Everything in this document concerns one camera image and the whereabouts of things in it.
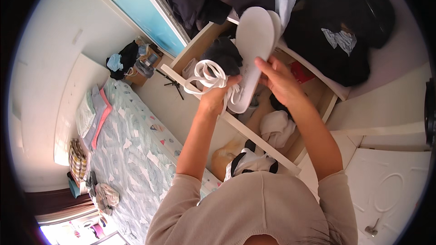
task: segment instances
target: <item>hand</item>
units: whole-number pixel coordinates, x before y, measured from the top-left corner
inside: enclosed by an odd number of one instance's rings
[[[289,108],[296,98],[306,96],[291,71],[276,57],[270,56],[267,63],[256,57],[254,63],[263,73],[259,83],[266,85],[281,104]]]
[[[243,77],[241,75],[229,77],[224,88],[216,87],[210,90],[208,93],[202,95],[198,110],[219,115],[222,111],[222,107],[224,106],[224,94],[232,85],[239,83],[242,78]]]

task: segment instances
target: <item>sliding wardrobe door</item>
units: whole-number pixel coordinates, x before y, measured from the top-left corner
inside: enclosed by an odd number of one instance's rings
[[[112,0],[158,46],[176,57],[186,42],[176,34],[150,0]]]

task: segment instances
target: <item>door handle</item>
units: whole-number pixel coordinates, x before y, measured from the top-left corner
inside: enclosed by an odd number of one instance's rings
[[[379,219],[380,219],[380,218],[378,218],[377,221],[375,222],[374,227],[366,226],[366,228],[365,228],[365,232],[367,232],[367,233],[369,233],[370,235],[372,235],[372,237],[375,237],[375,235],[378,233],[378,231],[375,230],[375,227],[377,226],[377,223],[379,222]]]

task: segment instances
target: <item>person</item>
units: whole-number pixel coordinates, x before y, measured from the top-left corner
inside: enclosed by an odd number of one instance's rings
[[[260,83],[291,113],[319,180],[319,204],[297,177],[256,170],[225,181],[200,201],[217,116],[227,89],[202,96],[177,161],[176,175],[147,233],[146,244],[357,244],[357,224],[339,148],[287,67],[256,58]]]

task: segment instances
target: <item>headboard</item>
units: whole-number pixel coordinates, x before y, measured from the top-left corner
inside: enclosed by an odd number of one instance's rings
[[[109,77],[109,70],[80,54],[77,58],[62,95],[57,113],[54,139],[54,162],[68,166],[68,144],[71,139],[79,138],[75,113],[86,91],[95,84],[103,87]]]

